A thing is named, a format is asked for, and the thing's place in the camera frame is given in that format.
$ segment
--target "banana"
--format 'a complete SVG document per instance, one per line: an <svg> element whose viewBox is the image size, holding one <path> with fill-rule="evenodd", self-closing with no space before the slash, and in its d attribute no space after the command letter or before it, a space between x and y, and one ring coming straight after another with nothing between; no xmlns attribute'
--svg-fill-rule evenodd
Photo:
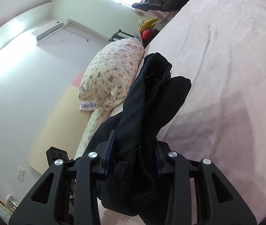
<svg viewBox="0 0 266 225"><path fill-rule="evenodd" d="M150 19L145 21L141 26L140 26L140 32L143 33L146 30L151 29L151 26L153 23L155 23L159 18L154 18L154 19Z"/></svg>

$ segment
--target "wall outlet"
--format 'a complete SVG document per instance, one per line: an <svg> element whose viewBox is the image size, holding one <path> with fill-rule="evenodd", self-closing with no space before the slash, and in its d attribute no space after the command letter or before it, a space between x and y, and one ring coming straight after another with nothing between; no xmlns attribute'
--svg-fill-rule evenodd
<svg viewBox="0 0 266 225"><path fill-rule="evenodd" d="M23 182L24 174L25 174L25 170L22 167L19 167L17 179Z"/></svg>
<svg viewBox="0 0 266 225"><path fill-rule="evenodd" d="M69 19L69 20L67 21L67 25L73 25L73 20Z"/></svg>

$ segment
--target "pink bedsheet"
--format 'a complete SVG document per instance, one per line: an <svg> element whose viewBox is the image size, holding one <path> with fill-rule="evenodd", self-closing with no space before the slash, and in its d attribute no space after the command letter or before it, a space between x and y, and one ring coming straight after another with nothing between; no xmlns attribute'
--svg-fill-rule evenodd
<svg viewBox="0 0 266 225"><path fill-rule="evenodd" d="M192 82L158 140L188 159L210 158L260 222L266 216L266 0L190 0L145 55L154 52L173 65L173 77Z"/></svg>

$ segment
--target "light switch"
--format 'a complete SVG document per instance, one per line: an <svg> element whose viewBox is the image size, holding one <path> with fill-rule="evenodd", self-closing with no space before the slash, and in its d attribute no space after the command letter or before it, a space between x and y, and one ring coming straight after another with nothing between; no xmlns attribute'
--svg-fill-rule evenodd
<svg viewBox="0 0 266 225"><path fill-rule="evenodd" d="M25 170L22 167L19 167L17 179L23 182L24 174L25 174Z"/></svg>

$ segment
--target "floral pillowcase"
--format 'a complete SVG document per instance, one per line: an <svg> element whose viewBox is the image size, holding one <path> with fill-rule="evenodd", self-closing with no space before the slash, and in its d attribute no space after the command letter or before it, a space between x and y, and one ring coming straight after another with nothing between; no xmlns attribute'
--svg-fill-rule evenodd
<svg viewBox="0 0 266 225"><path fill-rule="evenodd" d="M105 46L91 61L79 87L81 101L94 101L110 111L127 96L142 59L144 48L135 38Z"/></svg>

